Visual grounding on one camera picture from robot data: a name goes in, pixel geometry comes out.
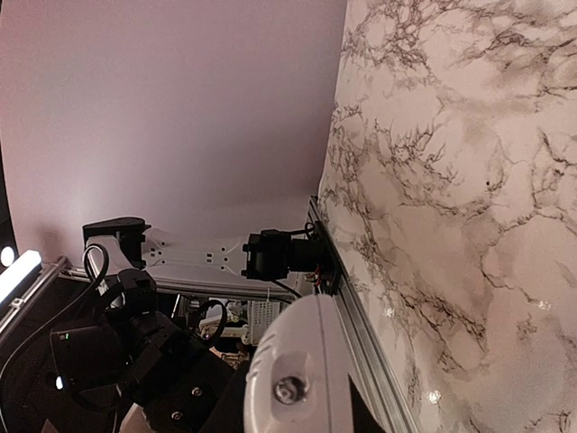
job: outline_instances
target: black cable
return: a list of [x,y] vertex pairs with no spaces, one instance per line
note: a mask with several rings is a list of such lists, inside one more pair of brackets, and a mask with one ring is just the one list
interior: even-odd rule
[[226,310],[226,307],[224,306],[224,304],[220,300],[211,299],[211,300],[208,300],[207,302],[205,302],[204,304],[202,304],[200,306],[200,308],[195,313],[197,315],[198,322],[200,322],[200,317],[203,315],[203,313],[206,313],[208,311],[208,309],[210,309],[212,307],[216,307],[216,306],[220,306],[222,312],[221,312],[220,321],[218,322],[218,327],[216,328],[216,332],[212,336],[207,338],[206,340],[203,338],[203,343],[208,348],[215,345],[215,343],[218,341],[220,336],[223,334],[224,328],[226,327],[226,323],[228,322],[228,312]]
[[96,279],[96,275],[94,273],[94,268],[92,267],[92,263],[90,262],[88,254],[83,254],[82,264],[84,265],[84,272],[87,273],[87,277],[90,282],[94,281]]
[[277,286],[281,287],[282,289],[286,290],[288,293],[293,295],[295,298],[302,298],[303,297],[303,295],[298,293],[296,290],[292,290],[289,286],[287,286],[286,284],[283,284],[280,281],[272,280],[272,282],[274,282]]
[[307,238],[310,239],[310,235],[315,231],[315,225],[313,223],[306,223],[305,224],[305,228],[302,230],[295,230],[292,232],[283,232],[286,233],[287,235],[291,235],[291,236],[296,236],[296,235],[306,235]]
[[24,353],[30,346],[44,333],[50,330],[58,324],[64,317],[66,317],[71,311],[76,309],[79,305],[81,305],[86,297],[88,297],[93,290],[96,290],[100,283],[104,280],[106,273],[108,272],[108,266],[110,264],[110,257],[108,256],[108,251],[101,245],[101,244],[92,244],[84,250],[82,254],[82,262],[87,262],[88,253],[91,250],[99,250],[103,255],[103,266],[100,270],[100,273],[96,276],[96,278],[88,285],[88,287],[72,302],[70,302],[60,313],[56,316],[51,318],[48,322],[44,325],[36,329],[28,338],[26,338],[16,350],[12,352],[10,357],[6,360],[4,366],[2,367],[2,371],[0,372],[0,421],[2,421],[2,427],[5,430],[5,433],[8,433],[8,427],[6,426],[6,420],[3,411],[3,402],[2,397],[4,395],[3,390],[5,387],[5,380],[6,380],[6,372],[8,371],[11,364],[18,359],[22,353]]

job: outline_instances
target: metal rail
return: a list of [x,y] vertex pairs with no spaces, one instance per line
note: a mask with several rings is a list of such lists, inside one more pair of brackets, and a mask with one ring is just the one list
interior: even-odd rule
[[[309,201],[308,219],[312,223],[323,223],[316,197],[312,197]],[[335,265],[340,267],[342,275],[335,300],[349,341],[356,373],[361,381],[357,384],[360,392],[373,416],[386,431],[417,433],[417,424],[410,413],[389,360],[382,351],[361,299],[351,284],[340,255],[334,245],[331,246],[339,262]]]
[[[88,282],[88,277],[83,269],[72,267],[63,270],[61,276],[74,281]],[[254,287],[233,284],[221,284],[198,281],[174,280],[165,277],[154,277],[159,292],[173,294],[188,294],[197,296],[214,296],[228,299],[263,300],[267,298],[280,298],[288,302],[294,297],[276,287]]]
[[60,257],[55,263],[42,267],[42,271],[32,286],[20,298],[13,299],[8,312],[0,319],[0,345],[12,334],[26,313],[66,267],[68,260]]

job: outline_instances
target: bolt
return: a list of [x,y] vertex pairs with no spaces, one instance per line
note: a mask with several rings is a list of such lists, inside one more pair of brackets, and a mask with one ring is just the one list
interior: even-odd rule
[[274,396],[282,404],[290,406],[306,398],[306,385],[294,376],[282,378],[274,385]]

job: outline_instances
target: led light strip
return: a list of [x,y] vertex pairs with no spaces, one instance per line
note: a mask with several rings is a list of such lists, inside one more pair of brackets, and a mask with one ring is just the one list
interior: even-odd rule
[[0,304],[34,271],[39,271],[42,258],[37,251],[29,250],[0,274]]

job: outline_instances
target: marble tabletop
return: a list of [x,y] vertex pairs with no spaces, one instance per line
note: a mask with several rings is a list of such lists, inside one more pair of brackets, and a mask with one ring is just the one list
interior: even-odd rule
[[423,432],[577,432],[575,0],[349,0],[319,200]]

